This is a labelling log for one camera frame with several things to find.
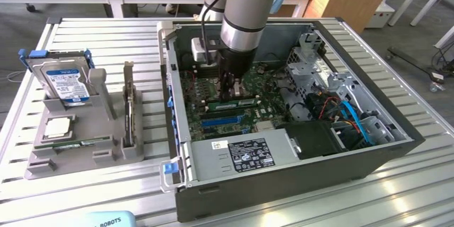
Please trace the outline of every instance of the red wire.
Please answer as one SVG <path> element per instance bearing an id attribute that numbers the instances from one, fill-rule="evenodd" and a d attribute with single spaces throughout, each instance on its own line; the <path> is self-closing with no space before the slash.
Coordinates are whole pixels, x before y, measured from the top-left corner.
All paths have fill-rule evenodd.
<path id="1" fill-rule="evenodd" d="M 327 104 L 327 101 L 330 100 L 330 99 L 338 99 L 336 97 L 328 97 L 327 99 L 326 99 L 326 101 L 324 101 L 324 104 L 323 104 L 323 108 L 322 108 L 322 111 L 320 111 L 320 115 L 319 115 L 319 119 L 322 118 L 322 116 L 323 116 L 323 112 L 324 112 L 324 108 L 326 108 L 326 104 Z"/>
<path id="2" fill-rule="evenodd" d="M 358 133 L 360 133 L 359 128 L 358 128 L 358 126 L 355 125 L 355 123 L 352 121 L 344 121 L 344 122 L 350 123 L 354 126 L 355 130 L 358 131 Z"/>
<path id="3" fill-rule="evenodd" d="M 188 71 L 188 70 L 184 70 L 185 72 L 188 72 L 191 75 L 192 75 L 192 83 L 191 83 L 191 86 L 189 86 L 189 88 L 187 88 L 185 89 L 185 93 L 192 89 L 192 87 L 193 87 L 193 83 L 195 83 L 195 81 L 196 81 L 196 75 L 191 72 L 191 71 Z"/>

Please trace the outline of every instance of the blue pcie slot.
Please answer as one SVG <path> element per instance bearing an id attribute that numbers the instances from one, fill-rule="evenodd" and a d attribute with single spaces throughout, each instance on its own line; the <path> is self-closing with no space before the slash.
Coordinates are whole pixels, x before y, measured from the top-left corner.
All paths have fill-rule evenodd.
<path id="1" fill-rule="evenodd" d="M 227 117 L 215 120 L 201 120 L 201 127 L 240 123 L 243 116 Z"/>

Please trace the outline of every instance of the cable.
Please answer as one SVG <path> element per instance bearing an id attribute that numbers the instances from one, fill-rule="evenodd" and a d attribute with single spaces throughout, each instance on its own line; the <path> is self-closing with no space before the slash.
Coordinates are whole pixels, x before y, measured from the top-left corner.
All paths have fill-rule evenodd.
<path id="1" fill-rule="evenodd" d="M 358 126 L 355 125 L 355 123 L 352 121 L 342 121 L 342 122 L 348 123 L 355 128 L 358 133 L 360 133 L 359 128 L 358 128 Z"/>
<path id="2" fill-rule="evenodd" d="M 9 73 L 6 75 L 6 77 L 2 77 L 0 79 L 6 79 L 9 82 L 21 82 L 21 81 L 12 80 L 12 78 L 14 78 L 16 76 L 18 76 L 22 73 L 25 73 L 25 71 L 14 71 L 14 72 Z"/>
<path id="3" fill-rule="evenodd" d="M 330 101 L 330 99 L 338 99 L 336 97 L 328 97 L 323 103 L 323 108 L 322 108 L 322 111 L 320 111 L 320 115 L 319 115 L 319 119 L 322 118 L 323 116 L 323 112 L 324 112 L 324 108 L 326 108 L 326 104 L 327 102 Z"/>
<path id="4" fill-rule="evenodd" d="M 448 62 L 446 61 L 446 58 L 444 58 L 444 54 L 447 53 L 447 51 L 452 48 L 454 46 L 454 41 L 450 42 L 446 46 L 443 46 L 442 48 L 438 49 L 438 52 L 432 55 L 432 58 L 430 60 L 430 64 L 432 66 L 432 68 L 436 70 L 436 71 L 440 71 L 440 72 L 444 72 L 443 68 L 446 67 L 446 65 L 448 65 Z M 438 57 L 436 59 L 436 64 L 434 65 L 434 59 L 436 57 L 436 55 L 440 54 L 440 56 Z M 440 67 L 440 69 L 436 68 L 436 65 L 439 64 L 439 60 L 443 59 L 443 65 Z"/>
<path id="5" fill-rule="evenodd" d="M 279 87 L 279 90 L 280 89 L 287 89 L 291 93 L 294 93 L 295 92 L 295 90 L 294 89 L 290 89 L 288 87 L 286 87 L 286 86 L 283 86 L 283 87 Z"/>
<path id="6" fill-rule="evenodd" d="M 264 83 L 263 83 L 263 87 L 264 87 L 264 85 L 268 83 L 268 81 L 271 80 L 272 76 L 274 76 L 282 69 L 284 69 L 286 66 L 287 66 L 287 64 L 284 64 L 280 68 L 278 68 L 275 71 L 271 72 L 270 77 L 267 78 L 267 80 L 266 80 Z"/>
<path id="7" fill-rule="evenodd" d="M 205 33 L 205 16 L 213 5 L 217 3 L 219 0 L 213 0 L 212 3 L 208 5 L 205 11 L 203 12 L 201 15 L 201 38 L 203 38 L 203 44 L 204 44 L 204 49 L 205 49 L 205 58 L 208 59 L 208 42 L 207 42 L 207 33 Z"/>
<path id="8" fill-rule="evenodd" d="M 352 115 L 354 119 L 355 119 L 355 122 L 356 122 L 356 125 L 359 127 L 359 130 L 360 130 L 360 133 L 362 133 L 362 136 L 364 137 L 364 141 L 367 143 L 370 143 L 372 146 L 375 145 L 375 143 L 372 141 L 368 140 L 368 135 L 367 135 L 367 132 L 364 130 L 364 128 L 362 127 L 362 124 L 360 124 L 360 120 L 358 118 L 358 115 L 356 115 L 356 112 L 354 110 L 354 107 L 350 105 L 350 103 L 347 101 L 340 101 L 342 104 L 344 104 L 344 106 L 347 107 L 348 111 L 350 111 L 350 114 Z"/>
<path id="9" fill-rule="evenodd" d="M 291 105 L 291 107 L 288 108 L 288 111 L 292 109 L 294 106 L 300 105 L 303 108 L 306 108 L 306 105 L 300 102 L 296 102 L 295 104 Z"/>

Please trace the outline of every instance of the white box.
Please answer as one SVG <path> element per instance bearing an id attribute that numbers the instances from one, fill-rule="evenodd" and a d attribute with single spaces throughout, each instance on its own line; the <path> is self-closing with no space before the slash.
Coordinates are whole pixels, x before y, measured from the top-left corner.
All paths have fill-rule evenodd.
<path id="1" fill-rule="evenodd" d="M 383 28 L 384 24 L 387 23 L 388 19 L 392 17 L 395 10 L 392 7 L 382 3 L 371 17 L 366 28 Z"/>

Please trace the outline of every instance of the aluminum slotted table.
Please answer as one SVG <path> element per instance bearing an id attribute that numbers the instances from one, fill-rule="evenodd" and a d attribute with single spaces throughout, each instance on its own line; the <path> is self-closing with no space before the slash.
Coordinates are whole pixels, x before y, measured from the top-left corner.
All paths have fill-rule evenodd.
<path id="1" fill-rule="evenodd" d="M 88 48 L 120 91 L 123 64 L 133 61 L 143 91 L 145 160 L 37 180 L 22 178 L 44 104 L 26 72 L 0 133 L 0 224 L 65 226 L 92 211 L 129 210 L 137 226 L 422 226 L 454 223 L 452 127 L 407 86 L 346 23 L 320 19 L 371 79 L 426 137 L 404 157 L 364 179 L 189 223 L 179 223 L 173 194 L 160 191 L 157 166 L 168 159 L 156 18 L 63 19 L 47 24 L 37 49 Z M 335 59 L 327 49 L 327 58 Z M 332 62 L 339 71 L 340 61 Z"/>

